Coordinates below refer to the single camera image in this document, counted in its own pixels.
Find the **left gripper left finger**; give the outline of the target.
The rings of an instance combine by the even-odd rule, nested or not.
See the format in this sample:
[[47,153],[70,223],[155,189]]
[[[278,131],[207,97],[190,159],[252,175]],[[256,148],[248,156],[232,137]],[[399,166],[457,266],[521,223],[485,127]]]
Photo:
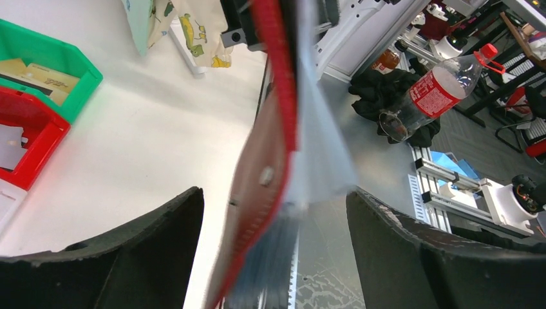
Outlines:
[[59,252],[1,259],[2,308],[182,308],[204,212],[191,187]]

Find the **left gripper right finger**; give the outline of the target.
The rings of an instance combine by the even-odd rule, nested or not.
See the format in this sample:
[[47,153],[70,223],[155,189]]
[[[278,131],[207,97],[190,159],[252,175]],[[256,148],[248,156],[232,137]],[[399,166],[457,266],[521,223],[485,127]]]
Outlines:
[[367,308],[544,308],[545,255],[444,232],[359,189],[346,197]]

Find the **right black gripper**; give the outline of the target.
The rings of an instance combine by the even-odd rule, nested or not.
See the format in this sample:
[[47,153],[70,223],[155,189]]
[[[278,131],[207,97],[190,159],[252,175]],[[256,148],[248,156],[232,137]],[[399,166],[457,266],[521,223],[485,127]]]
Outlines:
[[251,1],[220,0],[220,4],[227,22],[227,29],[221,33],[225,48],[238,44],[246,44],[247,48],[265,48],[257,36],[257,28],[252,20]]

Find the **red leather card holder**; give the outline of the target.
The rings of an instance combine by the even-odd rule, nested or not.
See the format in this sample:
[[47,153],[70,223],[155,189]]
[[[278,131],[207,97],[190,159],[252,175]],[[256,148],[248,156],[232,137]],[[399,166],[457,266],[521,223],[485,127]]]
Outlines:
[[206,308],[289,308],[299,228],[310,206],[358,183],[319,85],[317,1],[248,5],[272,73],[238,159]]

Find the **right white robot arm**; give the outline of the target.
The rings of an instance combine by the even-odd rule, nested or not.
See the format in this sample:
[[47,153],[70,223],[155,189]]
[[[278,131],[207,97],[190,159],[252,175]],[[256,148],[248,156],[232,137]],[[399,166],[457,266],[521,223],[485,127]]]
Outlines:
[[297,77],[297,49],[313,54],[317,76],[351,46],[361,43],[349,65],[353,73],[400,34],[427,1],[220,1],[227,22],[221,38],[226,47],[246,44],[263,51],[275,76]]

